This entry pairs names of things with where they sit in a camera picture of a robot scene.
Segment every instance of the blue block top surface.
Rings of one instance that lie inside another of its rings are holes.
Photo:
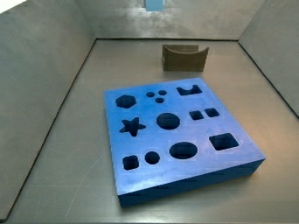
[[[164,10],[164,0],[146,0],[144,7],[147,11],[163,11]]]
[[[118,195],[266,159],[202,78],[108,90],[106,108]]]

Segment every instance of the star-shaped hole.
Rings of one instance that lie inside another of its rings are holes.
[[[120,133],[130,132],[132,137],[136,137],[138,131],[146,128],[146,126],[139,123],[139,117],[136,117],[132,121],[123,120],[122,123],[126,126],[119,132]]]

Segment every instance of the square hole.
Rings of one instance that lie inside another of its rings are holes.
[[[214,117],[214,116],[221,115],[219,111],[215,108],[206,108],[205,111],[206,111],[209,117]]]
[[[127,171],[139,167],[138,156],[130,156],[123,158],[124,169]]]
[[[194,121],[203,119],[203,115],[199,110],[190,112],[190,115]]]
[[[211,136],[210,142],[217,151],[223,151],[239,146],[238,140],[230,133],[218,136]]]

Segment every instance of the small round hole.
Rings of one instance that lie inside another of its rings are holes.
[[[163,98],[156,98],[155,101],[156,101],[158,103],[163,103],[163,102],[164,102],[164,99],[163,99]]]
[[[154,92],[148,92],[146,95],[147,95],[148,97],[154,97],[154,96],[155,96],[155,93],[154,93]]]
[[[144,161],[150,164],[150,165],[155,165],[158,164],[160,160],[160,156],[156,152],[150,151],[148,153],[146,153],[144,155]]]
[[[167,92],[164,90],[160,90],[158,93],[159,95],[167,95]]]

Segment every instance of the circular hole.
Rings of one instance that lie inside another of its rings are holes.
[[[144,155],[144,161],[150,164],[150,165],[155,165],[158,164],[160,160],[160,156],[156,152],[150,151],[148,153],[146,153]]]
[[[166,95],[167,94],[167,92],[164,90],[160,90],[158,93],[159,93],[159,95]]]
[[[164,130],[175,130],[180,126],[180,118],[171,113],[163,113],[156,117],[156,123]]]
[[[164,102],[164,99],[163,99],[163,98],[156,98],[155,101],[156,101],[158,103],[163,103],[163,102]]]
[[[155,96],[155,93],[154,93],[154,92],[148,92],[146,95],[147,95],[148,97],[154,97],[154,96]]]
[[[198,147],[194,143],[187,143],[187,142],[176,143],[171,147],[170,153],[174,158],[188,159],[196,155]]]

